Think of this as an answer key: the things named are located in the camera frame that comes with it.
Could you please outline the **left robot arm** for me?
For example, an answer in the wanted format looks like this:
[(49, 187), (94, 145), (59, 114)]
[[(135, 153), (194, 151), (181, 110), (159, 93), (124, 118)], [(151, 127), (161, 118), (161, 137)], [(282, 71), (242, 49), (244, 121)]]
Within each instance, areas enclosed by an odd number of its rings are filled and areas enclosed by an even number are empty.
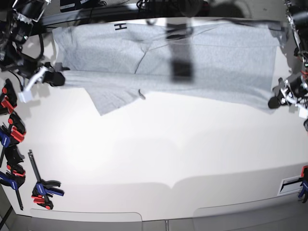
[(304, 65), (301, 75), (293, 80), (279, 79), (278, 92), (268, 101), (270, 109), (294, 105), (308, 108), (308, 2), (285, 0), (286, 17), (291, 28), (296, 48), (294, 56)]

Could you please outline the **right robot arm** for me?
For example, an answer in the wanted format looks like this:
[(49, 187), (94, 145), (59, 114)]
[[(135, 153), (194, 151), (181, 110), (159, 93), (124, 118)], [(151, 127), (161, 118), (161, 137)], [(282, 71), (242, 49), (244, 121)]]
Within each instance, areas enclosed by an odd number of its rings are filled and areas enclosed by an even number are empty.
[[(0, 12), (6, 13), (6, 20), (0, 22), (0, 70), (17, 77), (20, 89), (25, 84), (20, 80), (30, 80), (39, 71), (38, 80), (52, 87), (63, 86), (65, 77), (55, 71), (50, 63), (43, 63), (44, 43), (40, 18), (50, 0), (2, 0)], [(40, 53), (31, 57), (23, 53), (23, 45), (36, 32), (39, 38)]]

